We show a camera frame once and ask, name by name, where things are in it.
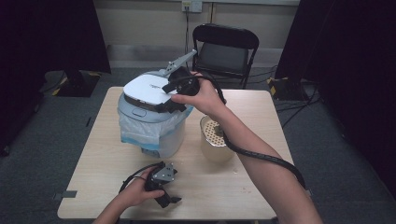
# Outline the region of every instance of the white wall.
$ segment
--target white wall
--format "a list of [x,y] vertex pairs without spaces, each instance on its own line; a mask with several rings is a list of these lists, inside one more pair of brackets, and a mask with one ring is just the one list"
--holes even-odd
[[[259,37],[261,49],[283,49],[297,4],[221,2],[203,2],[202,13],[190,13],[190,38],[195,26],[212,20],[251,30]],[[94,3],[108,45],[185,46],[186,15],[181,12],[180,1],[96,0]]]

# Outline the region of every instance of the chair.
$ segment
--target chair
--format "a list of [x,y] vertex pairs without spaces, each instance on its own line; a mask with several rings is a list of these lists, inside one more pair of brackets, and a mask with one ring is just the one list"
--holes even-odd
[[259,38],[246,29],[205,23],[192,32],[197,53],[192,60],[192,70],[212,75],[241,79],[243,88],[254,55],[259,47]]

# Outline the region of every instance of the table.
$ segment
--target table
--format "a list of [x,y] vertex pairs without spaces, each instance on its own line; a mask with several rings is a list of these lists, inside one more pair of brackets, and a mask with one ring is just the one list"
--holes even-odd
[[[122,87],[108,90],[67,190],[58,216],[66,219],[96,218],[118,194],[122,181],[155,162],[140,148],[120,141],[118,99]],[[224,90],[227,106],[282,158],[292,162],[276,110],[268,91]],[[193,109],[186,119],[183,144],[171,158],[176,180],[164,186],[171,197],[181,197],[162,209],[155,200],[127,209],[121,218],[133,220],[260,220],[276,214],[251,182],[237,156],[224,164],[208,161],[201,152],[199,121]]]

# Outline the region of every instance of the electrical socket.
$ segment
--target electrical socket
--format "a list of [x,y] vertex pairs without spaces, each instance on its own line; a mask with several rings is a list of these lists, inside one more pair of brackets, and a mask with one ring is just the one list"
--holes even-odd
[[188,9],[189,12],[192,12],[191,1],[181,1],[181,11],[187,11],[186,9]]

